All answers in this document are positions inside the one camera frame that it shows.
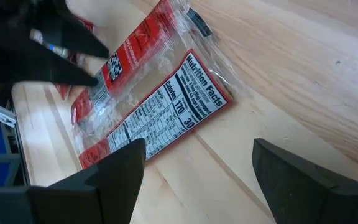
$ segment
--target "wooden table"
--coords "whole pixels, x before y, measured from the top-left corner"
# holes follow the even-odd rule
[[[115,50],[156,0],[71,0]],[[358,0],[192,0],[247,84],[226,112],[147,163],[133,223],[273,223],[251,163],[264,138],[358,180]],[[102,62],[90,59],[96,72]],[[70,104],[51,85],[12,92],[32,184],[81,169]]]

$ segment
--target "light wood tabletop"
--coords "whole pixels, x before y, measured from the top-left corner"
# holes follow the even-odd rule
[[[157,0],[70,0],[115,51]],[[246,83],[236,103],[147,162],[132,223],[274,223],[254,138],[358,181],[358,0],[191,0]],[[95,73],[103,62],[89,58]],[[54,86],[12,91],[34,185],[81,169]]]

